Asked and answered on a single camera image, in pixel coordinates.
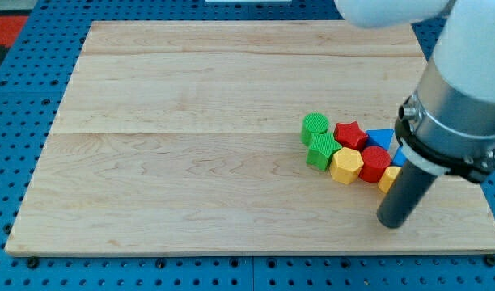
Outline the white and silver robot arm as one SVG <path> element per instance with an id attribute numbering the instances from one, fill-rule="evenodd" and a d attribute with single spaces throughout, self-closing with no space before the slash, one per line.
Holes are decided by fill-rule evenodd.
<path id="1" fill-rule="evenodd" d="M 486 180 L 495 171 L 495 0 L 335 5 L 344 20 L 365 29 L 445 18 L 421 79 L 399 109 L 396 138 L 406 162 L 398 180 Z"/>

